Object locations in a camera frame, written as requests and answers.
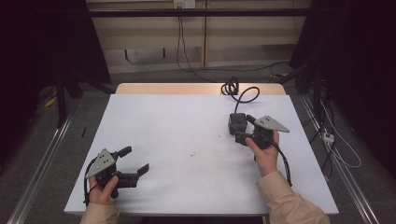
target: sleeve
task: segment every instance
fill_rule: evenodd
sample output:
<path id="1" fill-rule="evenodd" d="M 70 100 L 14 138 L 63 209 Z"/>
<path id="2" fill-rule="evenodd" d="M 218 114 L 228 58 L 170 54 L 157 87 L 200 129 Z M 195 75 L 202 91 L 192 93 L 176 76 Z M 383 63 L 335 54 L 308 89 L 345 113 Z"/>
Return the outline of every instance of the sleeve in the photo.
<path id="1" fill-rule="evenodd" d="M 118 222 L 119 215 L 120 209 L 117 206 L 90 203 L 80 224 L 115 224 Z"/>
<path id="2" fill-rule="evenodd" d="M 292 191 L 279 171 L 262 177 L 256 185 L 268 207 L 271 223 L 330 223 L 320 208 Z"/>

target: white table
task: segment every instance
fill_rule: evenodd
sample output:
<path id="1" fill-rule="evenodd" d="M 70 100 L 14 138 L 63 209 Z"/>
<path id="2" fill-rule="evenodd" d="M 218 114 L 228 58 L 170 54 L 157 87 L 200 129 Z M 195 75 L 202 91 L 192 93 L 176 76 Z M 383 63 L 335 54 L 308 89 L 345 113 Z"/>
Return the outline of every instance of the white table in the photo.
<path id="1" fill-rule="evenodd" d="M 112 95 L 78 182 L 64 211 L 81 215 L 83 176 L 103 147 L 131 146 L 118 170 L 135 173 L 149 163 L 137 188 L 120 189 L 114 204 L 136 216 L 262 216 L 268 211 L 256 189 L 257 165 L 248 147 L 228 133 L 235 101 L 221 95 Z M 280 133 L 293 189 L 327 214 L 338 213 L 303 127 L 287 95 L 260 96 L 238 112 L 270 115 L 290 129 Z M 284 164 L 279 157 L 278 168 Z"/>

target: human hand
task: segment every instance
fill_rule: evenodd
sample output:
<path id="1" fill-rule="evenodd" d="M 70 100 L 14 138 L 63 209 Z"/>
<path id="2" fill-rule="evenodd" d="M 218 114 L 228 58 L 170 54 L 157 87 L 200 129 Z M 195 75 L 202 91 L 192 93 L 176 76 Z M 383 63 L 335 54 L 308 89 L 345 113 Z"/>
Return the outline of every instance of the human hand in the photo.
<path id="1" fill-rule="evenodd" d="M 107 182 L 104 189 L 101 188 L 98 181 L 96 180 L 95 176 L 90 177 L 90 202 L 91 203 L 99 203 L 104 205 L 110 205 L 110 194 L 111 191 L 117 186 L 119 182 L 119 177 L 114 175 L 111 179 Z"/>
<path id="2" fill-rule="evenodd" d="M 245 139 L 247 146 L 253 151 L 256 156 L 256 162 L 259 166 L 259 172 L 261 176 L 269 175 L 270 173 L 277 171 L 277 149 L 271 145 L 267 149 L 262 150 L 251 138 Z M 274 141 L 279 145 L 279 132 L 274 131 Z"/>

